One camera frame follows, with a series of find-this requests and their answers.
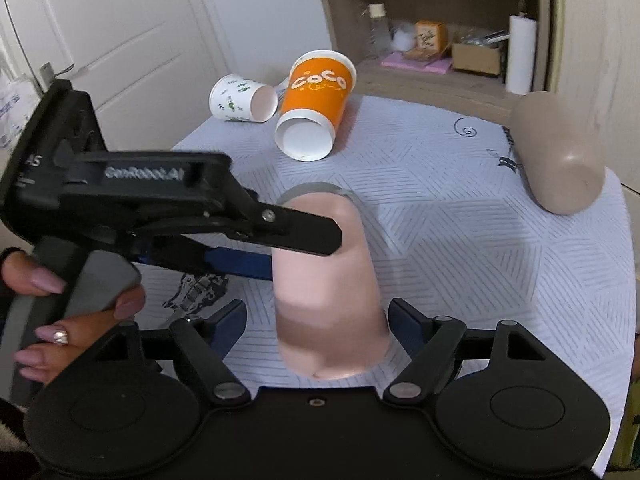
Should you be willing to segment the white paper towel roll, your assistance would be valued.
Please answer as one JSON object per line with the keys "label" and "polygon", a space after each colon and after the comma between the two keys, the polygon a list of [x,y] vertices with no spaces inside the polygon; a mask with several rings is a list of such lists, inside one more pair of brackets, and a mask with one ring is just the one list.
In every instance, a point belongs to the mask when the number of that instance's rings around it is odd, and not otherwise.
{"label": "white paper towel roll", "polygon": [[533,83],[537,22],[524,16],[511,15],[509,34],[506,91],[526,96]]}

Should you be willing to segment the brown plastic cup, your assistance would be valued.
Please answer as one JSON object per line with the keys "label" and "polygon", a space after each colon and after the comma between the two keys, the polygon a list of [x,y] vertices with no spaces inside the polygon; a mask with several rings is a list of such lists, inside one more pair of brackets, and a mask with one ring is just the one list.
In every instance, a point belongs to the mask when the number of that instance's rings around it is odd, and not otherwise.
{"label": "brown plastic cup", "polygon": [[530,192],[546,211],[577,214],[600,196],[605,181],[600,139],[562,96],[548,91],[523,96],[509,129]]}

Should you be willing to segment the small cardboard box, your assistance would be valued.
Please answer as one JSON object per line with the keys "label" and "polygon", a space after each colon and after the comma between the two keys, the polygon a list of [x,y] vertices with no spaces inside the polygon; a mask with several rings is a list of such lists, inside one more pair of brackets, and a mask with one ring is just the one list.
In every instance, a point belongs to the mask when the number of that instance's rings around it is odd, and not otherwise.
{"label": "small cardboard box", "polygon": [[452,44],[452,68],[459,72],[499,76],[502,71],[502,50],[500,47],[480,44]]}

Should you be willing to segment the white door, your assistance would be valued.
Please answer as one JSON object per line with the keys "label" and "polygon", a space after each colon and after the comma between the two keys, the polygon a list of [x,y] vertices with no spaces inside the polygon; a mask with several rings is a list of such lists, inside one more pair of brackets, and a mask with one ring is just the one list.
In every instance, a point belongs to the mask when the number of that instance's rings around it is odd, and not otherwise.
{"label": "white door", "polygon": [[17,61],[88,92],[109,150],[168,150],[209,118],[227,63],[203,0],[1,4]]}

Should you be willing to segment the pink flat pad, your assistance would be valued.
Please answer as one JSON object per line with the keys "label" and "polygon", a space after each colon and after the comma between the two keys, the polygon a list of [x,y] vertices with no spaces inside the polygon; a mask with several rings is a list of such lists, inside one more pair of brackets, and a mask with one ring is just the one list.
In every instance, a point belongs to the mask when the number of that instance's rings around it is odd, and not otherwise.
{"label": "pink flat pad", "polygon": [[434,61],[416,61],[405,58],[400,52],[394,52],[381,61],[381,66],[393,70],[408,70],[420,74],[445,75],[450,71],[451,58],[438,58]]}

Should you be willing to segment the white patterned table cloth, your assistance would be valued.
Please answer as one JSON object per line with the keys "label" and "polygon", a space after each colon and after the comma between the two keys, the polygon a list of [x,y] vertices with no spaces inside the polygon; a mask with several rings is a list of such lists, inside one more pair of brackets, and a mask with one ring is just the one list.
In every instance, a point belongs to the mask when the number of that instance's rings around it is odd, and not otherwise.
{"label": "white patterned table cloth", "polygon": [[274,125],[209,119],[180,143],[223,152],[235,177],[274,203],[304,183],[342,188],[357,206],[384,301],[472,328],[519,322],[623,418],[636,333],[631,229],[608,172],[586,210],[557,216],[530,196],[510,136],[440,108],[355,96],[334,150],[298,162]]}

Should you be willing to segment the wooden shelf unit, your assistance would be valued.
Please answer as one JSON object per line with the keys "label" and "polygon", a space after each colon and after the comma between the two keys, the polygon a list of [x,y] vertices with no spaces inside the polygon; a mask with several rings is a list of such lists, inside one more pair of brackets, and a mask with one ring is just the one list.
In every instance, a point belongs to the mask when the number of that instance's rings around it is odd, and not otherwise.
{"label": "wooden shelf unit", "polygon": [[536,24],[532,88],[547,89],[553,0],[322,0],[335,50],[363,96],[434,105],[504,124],[511,21]]}

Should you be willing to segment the white floral paper cup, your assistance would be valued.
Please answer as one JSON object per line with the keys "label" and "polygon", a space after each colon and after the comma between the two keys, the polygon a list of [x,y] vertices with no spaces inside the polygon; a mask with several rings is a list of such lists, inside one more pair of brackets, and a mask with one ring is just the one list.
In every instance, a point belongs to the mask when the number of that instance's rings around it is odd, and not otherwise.
{"label": "white floral paper cup", "polygon": [[229,74],[214,84],[208,104],[223,122],[266,122],[276,114],[278,95],[268,84]]}

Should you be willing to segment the clear bottle with beige cap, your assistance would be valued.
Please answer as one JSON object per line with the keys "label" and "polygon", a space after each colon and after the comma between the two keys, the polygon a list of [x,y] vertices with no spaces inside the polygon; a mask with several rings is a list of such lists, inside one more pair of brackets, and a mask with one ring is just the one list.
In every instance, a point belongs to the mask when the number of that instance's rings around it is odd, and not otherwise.
{"label": "clear bottle with beige cap", "polygon": [[370,3],[368,5],[370,24],[369,47],[371,54],[382,60],[392,52],[392,33],[390,23],[386,15],[383,3]]}

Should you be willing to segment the pink plastic cup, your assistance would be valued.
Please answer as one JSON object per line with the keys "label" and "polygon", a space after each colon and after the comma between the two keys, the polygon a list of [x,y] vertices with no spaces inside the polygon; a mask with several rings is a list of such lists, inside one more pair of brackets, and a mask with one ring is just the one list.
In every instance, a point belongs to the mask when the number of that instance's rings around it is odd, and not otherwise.
{"label": "pink plastic cup", "polygon": [[279,204],[336,221],[342,247],[327,257],[271,253],[277,337],[284,364],[317,380],[362,374],[383,361],[390,330],[352,194],[326,182],[290,188]]}

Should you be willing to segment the small orange box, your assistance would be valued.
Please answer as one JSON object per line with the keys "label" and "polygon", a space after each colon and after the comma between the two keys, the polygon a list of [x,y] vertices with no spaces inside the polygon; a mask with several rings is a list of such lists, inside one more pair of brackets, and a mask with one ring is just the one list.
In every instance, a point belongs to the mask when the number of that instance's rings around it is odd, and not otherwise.
{"label": "small orange box", "polygon": [[442,54],[448,46],[448,32],[444,23],[418,21],[416,23],[416,47],[424,58]]}

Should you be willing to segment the orange paper coffee cup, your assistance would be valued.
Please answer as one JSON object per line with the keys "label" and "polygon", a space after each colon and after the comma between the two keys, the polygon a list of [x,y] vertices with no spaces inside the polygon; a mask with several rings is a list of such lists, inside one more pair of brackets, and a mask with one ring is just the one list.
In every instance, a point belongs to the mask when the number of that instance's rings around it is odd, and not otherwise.
{"label": "orange paper coffee cup", "polygon": [[320,49],[301,55],[288,74],[274,130],[279,150],[300,162],[328,156],[356,83],[356,67],[343,53]]}

